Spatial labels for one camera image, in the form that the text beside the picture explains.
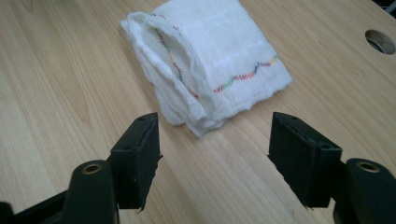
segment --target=white towel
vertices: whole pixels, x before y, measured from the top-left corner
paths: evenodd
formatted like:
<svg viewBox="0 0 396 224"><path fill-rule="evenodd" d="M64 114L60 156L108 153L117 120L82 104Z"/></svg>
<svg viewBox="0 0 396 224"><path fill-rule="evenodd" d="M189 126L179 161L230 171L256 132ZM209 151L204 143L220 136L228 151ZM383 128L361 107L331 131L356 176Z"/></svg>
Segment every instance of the white towel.
<svg viewBox="0 0 396 224"><path fill-rule="evenodd" d="M120 24L165 118L198 137L291 83L237 0L171 0Z"/></svg>

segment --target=table surface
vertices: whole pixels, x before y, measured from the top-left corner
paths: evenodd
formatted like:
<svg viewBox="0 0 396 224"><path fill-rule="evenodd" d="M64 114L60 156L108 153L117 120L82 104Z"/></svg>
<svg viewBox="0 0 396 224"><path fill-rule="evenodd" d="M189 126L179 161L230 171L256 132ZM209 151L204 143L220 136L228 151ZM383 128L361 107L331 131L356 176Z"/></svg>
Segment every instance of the table surface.
<svg viewBox="0 0 396 224"><path fill-rule="evenodd" d="M20 212L67 189L137 117L160 112L120 20L164 0L0 1L0 200ZM285 90L198 140L160 112L146 210L121 223L333 223L305 209L267 158L274 111L396 174L396 20L369 0L241 0L293 77Z"/></svg>

